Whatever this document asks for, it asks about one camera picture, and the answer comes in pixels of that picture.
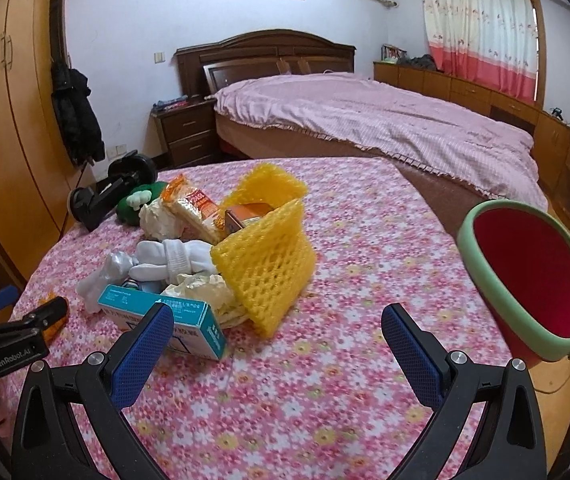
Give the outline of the teal medicine box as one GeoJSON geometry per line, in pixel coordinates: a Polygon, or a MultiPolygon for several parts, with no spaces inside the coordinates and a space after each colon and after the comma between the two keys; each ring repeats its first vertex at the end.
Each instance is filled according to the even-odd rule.
{"type": "Polygon", "coordinates": [[[120,330],[133,330],[154,304],[165,304],[173,315],[173,335],[168,347],[186,356],[211,361],[222,359],[227,340],[209,304],[108,285],[98,305],[120,330]]]}

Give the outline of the yellow foam net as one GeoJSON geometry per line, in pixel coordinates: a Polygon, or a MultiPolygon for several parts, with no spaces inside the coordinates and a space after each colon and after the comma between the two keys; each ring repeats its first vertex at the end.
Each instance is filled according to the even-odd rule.
{"type": "Polygon", "coordinates": [[[213,246],[211,258],[257,334],[271,338],[311,280],[315,253],[303,228],[307,186],[280,166],[254,166],[220,204],[262,204],[270,210],[213,246]]]}

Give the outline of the silver foil wrapper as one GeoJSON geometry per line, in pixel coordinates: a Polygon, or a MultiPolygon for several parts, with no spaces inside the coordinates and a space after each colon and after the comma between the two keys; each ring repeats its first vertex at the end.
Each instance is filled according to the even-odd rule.
{"type": "Polygon", "coordinates": [[[122,284],[128,278],[128,271],[138,260],[126,252],[110,252],[102,266],[76,284],[76,293],[83,299],[88,314],[100,311],[98,300],[108,285],[122,284]]]}

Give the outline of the black dumbbell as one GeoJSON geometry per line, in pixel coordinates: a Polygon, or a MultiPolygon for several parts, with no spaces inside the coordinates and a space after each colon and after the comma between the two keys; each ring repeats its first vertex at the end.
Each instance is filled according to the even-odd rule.
{"type": "Polygon", "coordinates": [[[136,186],[154,183],[157,177],[155,162],[133,150],[110,162],[107,177],[102,181],[72,190],[68,196],[68,211],[74,220],[92,232],[136,186]]]}

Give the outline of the wooden wardrobe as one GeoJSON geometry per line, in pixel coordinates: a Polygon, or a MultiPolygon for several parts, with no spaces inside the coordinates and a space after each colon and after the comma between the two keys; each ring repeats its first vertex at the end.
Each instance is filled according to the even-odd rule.
{"type": "Polygon", "coordinates": [[[67,56],[64,0],[0,0],[0,288],[23,288],[72,226],[82,176],[59,132],[52,65],[67,56]]]}

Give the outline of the green plush toy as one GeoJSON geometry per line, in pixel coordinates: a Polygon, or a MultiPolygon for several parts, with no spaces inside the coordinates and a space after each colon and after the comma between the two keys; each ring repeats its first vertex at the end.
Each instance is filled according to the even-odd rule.
{"type": "Polygon", "coordinates": [[[126,226],[139,226],[142,208],[158,198],[167,185],[165,181],[157,181],[133,188],[130,194],[119,200],[116,206],[118,221],[126,226]]]}

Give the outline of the crumpled white tissue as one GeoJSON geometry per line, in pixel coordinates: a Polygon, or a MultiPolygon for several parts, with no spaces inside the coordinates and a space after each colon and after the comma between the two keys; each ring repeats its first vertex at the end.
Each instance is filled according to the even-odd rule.
{"type": "Polygon", "coordinates": [[[148,240],[198,240],[198,233],[163,205],[160,198],[143,205],[138,214],[140,228],[148,240]]]}

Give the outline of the red bin green rim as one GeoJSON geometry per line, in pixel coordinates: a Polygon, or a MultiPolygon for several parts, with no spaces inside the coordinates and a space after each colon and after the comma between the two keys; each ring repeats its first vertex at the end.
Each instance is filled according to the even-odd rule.
{"type": "Polygon", "coordinates": [[[515,200],[473,207],[456,235],[466,271],[514,358],[530,366],[570,356],[570,232],[515,200]]]}

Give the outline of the orange snack bag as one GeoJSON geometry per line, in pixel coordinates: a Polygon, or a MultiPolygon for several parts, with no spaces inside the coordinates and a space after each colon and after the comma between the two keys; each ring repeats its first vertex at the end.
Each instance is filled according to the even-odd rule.
{"type": "Polygon", "coordinates": [[[205,242],[216,245],[225,236],[220,207],[184,174],[172,179],[160,194],[160,200],[174,216],[189,226],[205,242]]]}

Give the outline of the orange cardboard box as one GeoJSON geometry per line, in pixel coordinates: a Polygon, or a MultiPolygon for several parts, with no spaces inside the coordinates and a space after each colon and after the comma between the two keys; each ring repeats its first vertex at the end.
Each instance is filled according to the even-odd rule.
{"type": "Polygon", "coordinates": [[[258,221],[271,212],[273,208],[266,203],[234,205],[227,208],[224,223],[227,234],[233,234],[245,229],[250,223],[258,221]]]}

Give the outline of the black hanging jacket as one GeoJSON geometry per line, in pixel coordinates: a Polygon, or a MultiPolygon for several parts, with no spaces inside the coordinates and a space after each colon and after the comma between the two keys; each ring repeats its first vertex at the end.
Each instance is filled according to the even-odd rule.
{"type": "Polygon", "coordinates": [[[97,117],[88,97],[87,76],[66,63],[56,61],[50,69],[53,80],[52,103],[64,148],[73,166],[105,159],[97,117]]]}

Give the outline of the dark wooden nightstand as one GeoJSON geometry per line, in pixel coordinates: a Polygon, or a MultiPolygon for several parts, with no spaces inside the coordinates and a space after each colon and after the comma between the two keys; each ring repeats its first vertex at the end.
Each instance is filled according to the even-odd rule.
{"type": "Polygon", "coordinates": [[[219,154],[215,100],[185,101],[151,114],[171,168],[213,164],[219,154]]]}

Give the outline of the long wooden cabinet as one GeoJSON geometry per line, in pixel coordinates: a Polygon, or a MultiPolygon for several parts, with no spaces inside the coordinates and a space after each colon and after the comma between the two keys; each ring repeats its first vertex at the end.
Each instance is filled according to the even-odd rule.
{"type": "Polygon", "coordinates": [[[374,78],[400,89],[456,103],[528,132],[534,138],[532,157],[539,168],[539,183],[554,212],[570,230],[570,126],[561,119],[481,84],[434,70],[376,62],[374,78]]]}

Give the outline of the bed with pink cover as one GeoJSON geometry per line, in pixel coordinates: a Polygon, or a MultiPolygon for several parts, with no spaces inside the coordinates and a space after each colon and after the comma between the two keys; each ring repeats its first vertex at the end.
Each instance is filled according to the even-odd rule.
{"type": "Polygon", "coordinates": [[[485,200],[548,208],[530,133],[353,73],[237,81],[215,92],[215,114],[222,138],[251,158],[385,158],[450,235],[485,200]]]}

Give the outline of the pink white curtain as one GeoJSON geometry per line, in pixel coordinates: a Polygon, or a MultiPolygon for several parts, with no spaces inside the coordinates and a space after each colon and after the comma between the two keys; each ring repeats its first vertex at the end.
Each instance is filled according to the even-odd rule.
{"type": "Polygon", "coordinates": [[[439,70],[535,102],[538,26],[532,0],[423,0],[439,70]]]}

